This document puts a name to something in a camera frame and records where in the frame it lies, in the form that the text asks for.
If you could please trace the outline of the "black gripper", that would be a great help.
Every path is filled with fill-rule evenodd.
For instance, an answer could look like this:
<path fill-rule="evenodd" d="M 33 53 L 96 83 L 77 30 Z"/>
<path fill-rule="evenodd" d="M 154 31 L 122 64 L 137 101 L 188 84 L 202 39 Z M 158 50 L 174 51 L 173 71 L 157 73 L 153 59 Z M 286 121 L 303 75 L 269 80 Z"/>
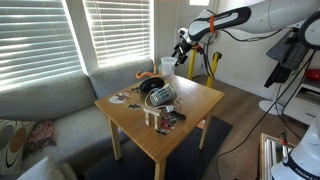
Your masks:
<path fill-rule="evenodd" d="M 176 49 L 173 51 L 171 57 L 176 57 L 178 55 L 179 59 L 179 63 L 180 64 L 184 64 L 184 62 L 187 59 L 187 56 L 185 56 L 192 48 L 192 45 L 189 44 L 185 39 L 182 39 L 178 44 Z"/>

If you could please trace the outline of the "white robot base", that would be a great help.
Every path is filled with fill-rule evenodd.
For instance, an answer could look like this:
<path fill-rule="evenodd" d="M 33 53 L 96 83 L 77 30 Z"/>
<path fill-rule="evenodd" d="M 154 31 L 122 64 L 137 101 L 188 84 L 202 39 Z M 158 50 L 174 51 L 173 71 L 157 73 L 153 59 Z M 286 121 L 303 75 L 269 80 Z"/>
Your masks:
<path fill-rule="evenodd" d="M 271 168 L 274 180 L 320 180 L 320 113 L 302 140 Z"/>

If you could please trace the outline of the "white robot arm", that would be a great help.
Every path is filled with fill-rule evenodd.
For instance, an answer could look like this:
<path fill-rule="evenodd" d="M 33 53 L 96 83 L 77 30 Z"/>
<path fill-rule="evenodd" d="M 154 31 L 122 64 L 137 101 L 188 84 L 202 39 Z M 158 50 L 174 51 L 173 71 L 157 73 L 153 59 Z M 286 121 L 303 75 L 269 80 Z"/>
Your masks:
<path fill-rule="evenodd" d="M 272 32 L 286 27 L 299 29 L 299 41 L 310 49 L 319 49 L 320 0 L 263 0 L 262 2 L 215 14 L 204 9 L 187 28 L 180 28 L 182 40 L 174 47 L 176 66 L 207 34 L 237 29 L 252 34 Z"/>

